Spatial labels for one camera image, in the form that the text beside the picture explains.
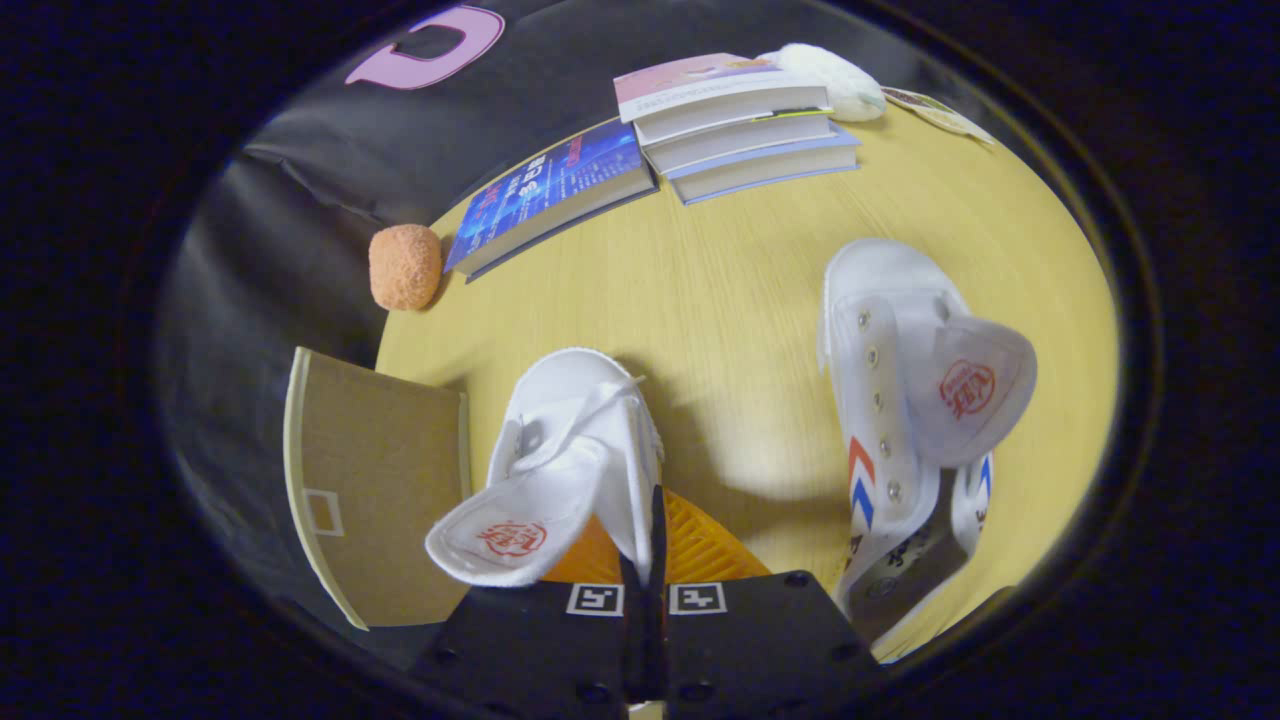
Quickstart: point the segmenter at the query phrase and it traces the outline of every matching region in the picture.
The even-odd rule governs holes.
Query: blue book cover
[[[557,145],[493,182],[471,200],[444,264],[445,272],[530,218],[641,167],[646,164],[631,126],[617,119]],[[585,217],[566,218],[556,229],[563,229],[577,219]],[[521,243],[521,247],[531,242]]]

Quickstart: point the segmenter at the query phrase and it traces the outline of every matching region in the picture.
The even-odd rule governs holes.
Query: pink letter
[[[417,32],[428,26],[452,27],[462,33],[462,42],[453,50],[439,58],[424,60],[397,53],[396,45],[388,45],[351,70],[347,85],[357,79],[396,90],[417,90],[435,85],[484,55],[498,41],[506,24],[502,15],[479,8],[458,6],[445,10],[417,23],[410,32]]]

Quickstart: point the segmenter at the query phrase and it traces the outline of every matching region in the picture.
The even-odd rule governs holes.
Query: book
[[[891,102],[915,113],[929,124],[956,135],[973,136],[987,145],[996,142],[996,138],[989,132],[978,127],[977,123],[928,95],[911,92],[910,90],[899,90],[896,87],[882,87],[881,91],[884,92],[884,97],[888,97]]]
[[[444,270],[465,273],[470,282],[573,224],[657,190],[631,127],[611,120],[476,193]]]
[[[768,117],[778,110],[831,111],[827,88],[768,60],[727,53],[672,60],[613,78],[623,123],[640,145]]]
[[[831,137],[827,113],[822,110],[777,113],[744,123],[717,127],[644,147],[649,163],[660,174],[735,152]]]
[[[687,165],[667,173],[685,205],[772,182],[858,169],[861,142],[831,123],[831,137],[773,145]]]
[[[347,621],[443,623],[468,585],[422,548],[471,495],[466,396],[298,347],[284,483],[312,571]]]

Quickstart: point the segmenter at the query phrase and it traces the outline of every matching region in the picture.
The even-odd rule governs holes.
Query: yellow wooden tabletop
[[[863,141],[858,170],[689,208],[664,184],[474,283],[447,277],[428,309],[388,315],[376,369],[467,393],[479,489],[516,379],[553,350],[602,350],[648,377],[663,482],[771,570],[808,569],[829,591],[850,509],[836,405],[815,360],[823,269],[860,237],[925,252],[975,315],[1030,338],[1039,374],[996,450],[977,555],[883,648],[892,660],[1016,584],[1062,532],[1108,434],[1119,340],[1084,234],[1007,149],[893,105],[845,127]],[[466,205],[433,225],[445,247]]]

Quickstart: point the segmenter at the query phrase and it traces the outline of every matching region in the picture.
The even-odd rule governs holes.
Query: stack of books
[[[685,205],[783,179],[852,170],[859,141],[827,88],[767,60],[717,53],[613,79],[620,120]]]

